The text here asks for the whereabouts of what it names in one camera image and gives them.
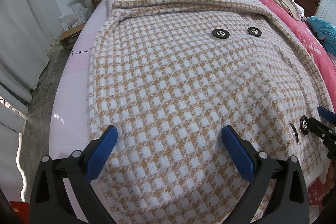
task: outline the human hand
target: human hand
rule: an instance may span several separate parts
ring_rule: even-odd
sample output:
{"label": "human hand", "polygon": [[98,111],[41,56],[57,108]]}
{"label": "human hand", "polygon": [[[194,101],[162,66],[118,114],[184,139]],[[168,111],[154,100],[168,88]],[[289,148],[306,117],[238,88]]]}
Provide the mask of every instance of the human hand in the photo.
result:
{"label": "human hand", "polygon": [[328,168],[327,172],[327,181],[324,184],[324,192],[328,194],[332,188],[335,186],[335,180],[336,180],[336,175],[335,175],[335,167],[334,167],[334,160],[330,161],[330,165]]}

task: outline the finger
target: finger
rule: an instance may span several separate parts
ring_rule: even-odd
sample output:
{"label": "finger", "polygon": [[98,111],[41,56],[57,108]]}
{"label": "finger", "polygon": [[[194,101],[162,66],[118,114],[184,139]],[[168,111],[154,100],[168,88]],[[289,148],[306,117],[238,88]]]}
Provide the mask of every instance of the finger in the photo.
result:
{"label": "finger", "polygon": [[335,168],[333,165],[329,165],[328,172],[327,172],[328,178],[332,179],[335,175]]}
{"label": "finger", "polygon": [[332,179],[327,178],[326,184],[327,184],[327,186],[328,186],[329,189],[332,189],[335,186],[335,181],[332,180]]}
{"label": "finger", "polygon": [[330,192],[330,189],[329,189],[329,187],[327,186],[326,183],[324,184],[323,192],[324,192],[325,194],[329,194],[329,192]]}

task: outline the blue gripper pad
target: blue gripper pad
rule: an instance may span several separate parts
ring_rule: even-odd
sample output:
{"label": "blue gripper pad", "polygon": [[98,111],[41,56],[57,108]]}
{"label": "blue gripper pad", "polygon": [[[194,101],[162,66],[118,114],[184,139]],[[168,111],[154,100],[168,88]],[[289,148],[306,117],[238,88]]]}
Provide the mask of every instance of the blue gripper pad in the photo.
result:
{"label": "blue gripper pad", "polygon": [[117,139],[117,129],[115,127],[110,127],[105,137],[100,140],[100,143],[86,164],[85,179],[89,184],[92,180],[99,177],[100,172],[117,143]]}
{"label": "blue gripper pad", "polygon": [[254,162],[241,145],[241,138],[231,126],[226,126],[222,129],[222,140],[241,178],[252,184],[255,179]]}
{"label": "blue gripper pad", "polygon": [[336,122],[336,115],[335,113],[327,110],[326,108],[324,107],[317,107],[317,111],[319,112],[319,115],[323,118],[323,119],[326,119],[327,121],[331,122],[331,123],[334,123]]}

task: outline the plastic bag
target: plastic bag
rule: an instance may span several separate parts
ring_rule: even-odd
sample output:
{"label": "plastic bag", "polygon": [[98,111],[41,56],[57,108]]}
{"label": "plastic bag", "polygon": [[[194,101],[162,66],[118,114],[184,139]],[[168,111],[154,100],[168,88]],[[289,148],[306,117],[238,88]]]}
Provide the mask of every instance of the plastic bag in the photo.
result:
{"label": "plastic bag", "polygon": [[59,22],[63,26],[64,31],[74,28],[84,22],[87,22],[92,12],[89,8],[84,8],[83,4],[76,3],[71,6],[73,14],[61,15]]}

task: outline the blue clothing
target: blue clothing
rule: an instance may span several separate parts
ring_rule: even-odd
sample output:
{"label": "blue clothing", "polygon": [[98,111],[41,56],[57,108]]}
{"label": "blue clothing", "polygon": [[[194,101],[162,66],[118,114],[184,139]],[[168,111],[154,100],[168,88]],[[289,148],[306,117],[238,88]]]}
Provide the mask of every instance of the blue clothing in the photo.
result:
{"label": "blue clothing", "polygon": [[317,17],[306,20],[310,29],[317,34],[318,40],[326,51],[336,56],[336,28],[330,22]]}

